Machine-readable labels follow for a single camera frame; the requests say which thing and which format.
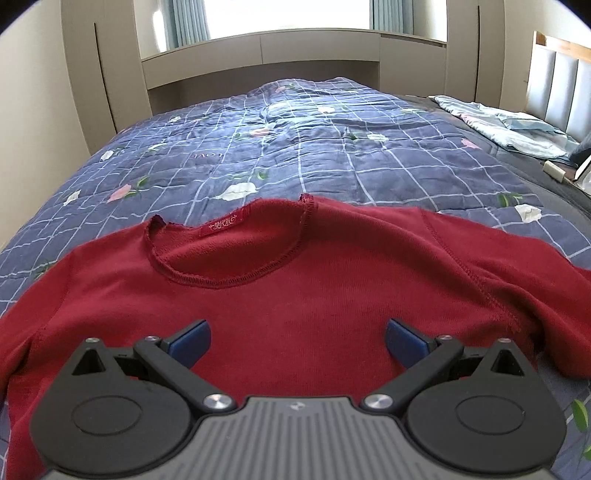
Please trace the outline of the red knit sweater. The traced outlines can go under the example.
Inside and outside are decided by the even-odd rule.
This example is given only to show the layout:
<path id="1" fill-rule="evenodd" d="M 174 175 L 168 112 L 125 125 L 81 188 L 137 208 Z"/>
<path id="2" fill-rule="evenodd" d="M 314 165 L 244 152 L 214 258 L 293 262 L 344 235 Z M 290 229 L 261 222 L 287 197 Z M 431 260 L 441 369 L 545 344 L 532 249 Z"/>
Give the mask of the red knit sweater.
<path id="1" fill-rule="evenodd" d="M 509 337 L 564 376 L 590 374 L 590 274 L 544 241 L 310 195 L 199 227 L 153 217 L 73 249 L 2 317 L 6 475 L 42 473 L 30 418 L 86 338 L 122 347 L 205 320 L 212 344 L 195 370 L 236 399 L 358 399 L 401 372 L 391 318 L 470 346 Z"/>

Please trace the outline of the small white box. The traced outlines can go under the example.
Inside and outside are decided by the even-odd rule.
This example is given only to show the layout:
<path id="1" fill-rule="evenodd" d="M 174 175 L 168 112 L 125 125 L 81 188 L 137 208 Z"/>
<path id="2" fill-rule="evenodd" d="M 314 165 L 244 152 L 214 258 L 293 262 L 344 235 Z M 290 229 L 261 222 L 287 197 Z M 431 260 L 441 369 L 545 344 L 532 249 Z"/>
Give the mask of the small white box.
<path id="1" fill-rule="evenodd" d="M 566 177 L 566 171 L 552 161 L 544 163 L 543 172 L 559 183 L 562 183 Z"/>

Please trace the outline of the light blue floral pillow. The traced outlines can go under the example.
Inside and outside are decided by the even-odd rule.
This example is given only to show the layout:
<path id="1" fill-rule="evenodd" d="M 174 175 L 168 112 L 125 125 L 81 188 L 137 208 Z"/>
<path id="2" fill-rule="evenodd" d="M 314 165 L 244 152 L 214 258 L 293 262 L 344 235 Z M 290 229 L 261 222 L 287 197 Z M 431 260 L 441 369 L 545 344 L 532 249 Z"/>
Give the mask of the light blue floral pillow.
<path id="1" fill-rule="evenodd" d="M 541 160 L 569 160 L 579 142 L 544 120 L 524 113 L 464 102 L 447 95 L 430 96 L 440 108 L 505 150 Z"/>

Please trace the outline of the blue plaid floral quilt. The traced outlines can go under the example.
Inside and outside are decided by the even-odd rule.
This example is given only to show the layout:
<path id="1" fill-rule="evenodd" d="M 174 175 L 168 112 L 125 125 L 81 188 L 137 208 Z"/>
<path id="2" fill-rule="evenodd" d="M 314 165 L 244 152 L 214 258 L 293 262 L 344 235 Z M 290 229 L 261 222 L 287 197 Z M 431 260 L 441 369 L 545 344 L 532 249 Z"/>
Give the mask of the blue plaid floral quilt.
<path id="1" fill-rule="evenodd" d="M 88 242 L 153 217 L 199 227 L 256 200 L 304 195 L 463 218 L 544 241 L 590 274 L 589 240 L 454 125 L 344 78 L 290 79 L 115 136 L 2 252 L 2 317 Z"/>

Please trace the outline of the beige wardrobe window unit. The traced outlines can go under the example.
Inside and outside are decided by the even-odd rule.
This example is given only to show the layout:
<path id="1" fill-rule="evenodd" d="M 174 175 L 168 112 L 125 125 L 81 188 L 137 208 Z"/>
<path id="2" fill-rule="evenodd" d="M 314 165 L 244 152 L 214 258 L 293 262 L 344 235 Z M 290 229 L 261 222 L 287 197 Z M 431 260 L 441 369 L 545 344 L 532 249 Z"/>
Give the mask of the beige wardrobe window unit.
<path id="1" fill-rule="evenodd" d="M 358 29 L 249 33 L 140 54 L 137 1 L 65 1 L 63 41 L 84 139 L 98 151 L 155 114 L 287 79 L 346 77 L 389 94 L 446 94 L 498 106 L 506 53 L 502 1 L 450 1 L 445 40 Z"/>

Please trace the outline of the padded grey wooden headboard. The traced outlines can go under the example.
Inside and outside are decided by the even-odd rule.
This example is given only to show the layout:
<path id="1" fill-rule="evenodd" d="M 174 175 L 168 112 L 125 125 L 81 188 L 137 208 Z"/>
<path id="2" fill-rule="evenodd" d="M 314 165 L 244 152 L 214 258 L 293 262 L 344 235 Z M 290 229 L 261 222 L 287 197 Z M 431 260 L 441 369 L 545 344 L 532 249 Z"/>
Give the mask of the padded grey wooden headboard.
<path id="1" fill-rule="evenodd" d="M 526 112 L 582 141 L 590 132 L 590 48 L 533 34 Z"/>

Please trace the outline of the teal left curtain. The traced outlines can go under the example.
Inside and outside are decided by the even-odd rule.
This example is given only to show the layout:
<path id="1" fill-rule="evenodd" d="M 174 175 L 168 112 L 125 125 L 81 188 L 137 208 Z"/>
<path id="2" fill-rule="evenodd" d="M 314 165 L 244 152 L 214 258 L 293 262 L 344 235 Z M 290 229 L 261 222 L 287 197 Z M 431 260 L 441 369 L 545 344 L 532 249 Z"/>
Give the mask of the teal left curtain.
<path id="1" fill-rule="evenodd" d="M 204 0 L 165 0 L 161 2 L 161 11 L 169 49 L 211 39 Z"/>

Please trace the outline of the teal curtain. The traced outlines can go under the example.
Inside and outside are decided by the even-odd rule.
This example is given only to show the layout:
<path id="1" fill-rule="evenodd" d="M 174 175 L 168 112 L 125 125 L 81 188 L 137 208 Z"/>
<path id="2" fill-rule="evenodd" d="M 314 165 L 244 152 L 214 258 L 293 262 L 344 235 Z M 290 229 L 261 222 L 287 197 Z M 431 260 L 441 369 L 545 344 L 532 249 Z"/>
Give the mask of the teal curtain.
<path id="1" fill-rule="evenodd" d="M 370 28 L 399 34 L 414 33 L 412 0 L 370 0 Z"/>
<path id="2" fill-rule="evenodd" d="M 204 0 L 165 0 L 161 2 L 161 11 L 169 49 L 211 39 Z"/>

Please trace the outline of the teal right curtain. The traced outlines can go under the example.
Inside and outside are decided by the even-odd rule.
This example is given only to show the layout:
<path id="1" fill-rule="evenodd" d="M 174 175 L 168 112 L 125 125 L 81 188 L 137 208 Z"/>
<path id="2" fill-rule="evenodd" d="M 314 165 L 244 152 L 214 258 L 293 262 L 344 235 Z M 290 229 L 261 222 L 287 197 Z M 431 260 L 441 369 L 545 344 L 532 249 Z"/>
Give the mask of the teal right curtain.
<path id="1" fill-rule="evenodd" d="M 370 0 L 370 28 L 399 34 L 414 33 L 412 0 Z"/>

